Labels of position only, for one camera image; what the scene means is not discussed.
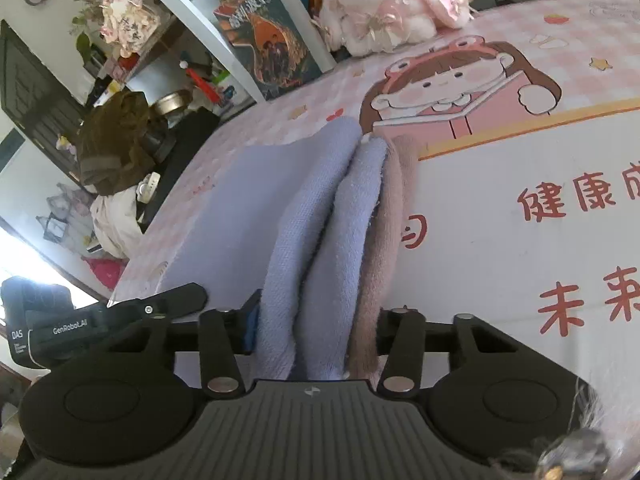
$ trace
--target pink checkered bedsheet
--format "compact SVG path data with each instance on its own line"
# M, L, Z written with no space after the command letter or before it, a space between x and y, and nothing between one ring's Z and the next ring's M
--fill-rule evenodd
M539 0L500 7L433 43L468 35L507 41L551 76L562 89L552 113L640 96L640 0ZM209 191L243 147L292 142L314 134L335 116L358 117L364 95L384 78L387 67L428 51L433 43L340 63L319 80L224 124L175 184L112 300L154 293Z

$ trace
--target sunlight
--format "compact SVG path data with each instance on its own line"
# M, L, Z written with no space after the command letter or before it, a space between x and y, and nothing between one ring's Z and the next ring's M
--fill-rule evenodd
M60 276L40 258L37 251L0 229L0 283L11 276L22 276L39 283L64 285L71 291L71 300L76 308L97 302ZM4 308L1 305L0 300L0 323L4 324Z

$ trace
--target dark green cloth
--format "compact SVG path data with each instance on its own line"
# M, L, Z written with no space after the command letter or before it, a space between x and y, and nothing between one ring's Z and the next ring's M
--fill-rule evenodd
M79 132L82 184L93 184L100 195L112 195L144 179L155 166L140 146L148 119L149 106L142 92L121 91L94 108Z

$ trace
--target silver rivet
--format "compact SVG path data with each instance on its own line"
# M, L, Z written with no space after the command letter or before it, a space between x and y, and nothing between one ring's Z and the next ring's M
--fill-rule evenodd
M215 377L207 383L207 388L217 394L230 394L236 391L239 385L233 377Z
M394 375L385 379L383 383L390 392L404 393L414 389L415 383L409 377Z

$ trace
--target yellow star print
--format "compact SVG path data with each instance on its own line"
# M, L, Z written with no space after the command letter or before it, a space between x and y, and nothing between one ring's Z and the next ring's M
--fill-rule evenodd
M300 115L306 113L306 105L299 106L297 108L293 108L289 113L289 121L297 119Z
M599 59L592 57L589 66L597 68L598 70L606 70L607 68L613 68L606 59Z

